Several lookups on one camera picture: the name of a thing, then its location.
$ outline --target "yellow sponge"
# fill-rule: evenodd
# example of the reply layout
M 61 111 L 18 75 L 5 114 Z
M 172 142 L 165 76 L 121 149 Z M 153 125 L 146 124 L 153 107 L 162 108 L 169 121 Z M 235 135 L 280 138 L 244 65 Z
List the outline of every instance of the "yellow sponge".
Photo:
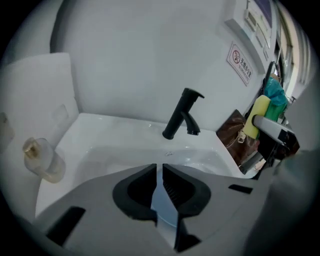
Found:
M 264 117 L 269 107 L 270 101 L 271 100 L 265 95 L 261 95 L 255 100 L 251 113 L 243 128 L 243 132 L 249 137 L 256 139 L 259 132 L 259 129 L 252 124 L 252 117 L 254 115 Z

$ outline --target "brown bag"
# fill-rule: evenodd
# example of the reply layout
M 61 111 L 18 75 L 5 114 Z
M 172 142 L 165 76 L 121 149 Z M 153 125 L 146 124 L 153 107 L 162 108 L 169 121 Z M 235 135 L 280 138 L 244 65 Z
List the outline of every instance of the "brown bag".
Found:
M 218 129 L 216 135 L 229 151 L 237 166 L 258 149 L 259 141 L 249 136 L 244 140 L 239 138 L 239 132 L 244 128 L 246 119 L 236 109 Z

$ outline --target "white sink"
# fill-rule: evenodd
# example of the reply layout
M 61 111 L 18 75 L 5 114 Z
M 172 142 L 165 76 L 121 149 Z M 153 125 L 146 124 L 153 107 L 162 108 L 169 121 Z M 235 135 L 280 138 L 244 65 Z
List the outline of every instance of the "white sink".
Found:
M 168 140 L 162 136 L 165 127 L 164 123 L 81 113 L 56 148 L 66 163 L 65 175 L 57 184 L 41 181 L 35 215 L 85 181 L 147 164 L 185 165 L 206 173 L 251 178 L 240 172 L 215 132 L 202 129 L 194 136 L 181 126 Z

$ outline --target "black faucet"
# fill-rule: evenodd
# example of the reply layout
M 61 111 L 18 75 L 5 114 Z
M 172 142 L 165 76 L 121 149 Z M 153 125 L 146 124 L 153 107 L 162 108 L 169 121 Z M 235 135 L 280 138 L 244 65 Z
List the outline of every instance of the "black faucet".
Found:
M 194 118 L 189 114 L 192 105 L 195 103 L 198 97 L 205 98 L 199 92 L 184 88 L 181 98 L 175 107 L 175 110 L 166 126 L 162 132 L 163 137 L 168 140 L 172 140 L 181 126 L 183 120 L 186 122 L 186 129 L 188 134 L 198 135 L 200 133 L 200 128 Z

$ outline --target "cleaning supplies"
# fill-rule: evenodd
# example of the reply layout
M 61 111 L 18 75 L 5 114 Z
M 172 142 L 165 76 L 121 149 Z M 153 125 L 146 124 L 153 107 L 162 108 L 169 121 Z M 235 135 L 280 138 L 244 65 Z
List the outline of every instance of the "cleaning supplies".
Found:
M 243 128 L 243 132 L 247 136 L 253 139 L 257 138 L 259 129 L 252 124 L 252 117 L 254 115 L 260 115 L 264 117 L 269 107 L 270 101 L 271 100 L 265 95 L 261 95 L 255 100 L 253 108 Z
M 273 121 L 278 121 L 278 117 L 286 109 L 288 100 L 276 75 L 272 74 L 269 77 L 264 89 L 264 95 L 271 100 L 264 117 Z

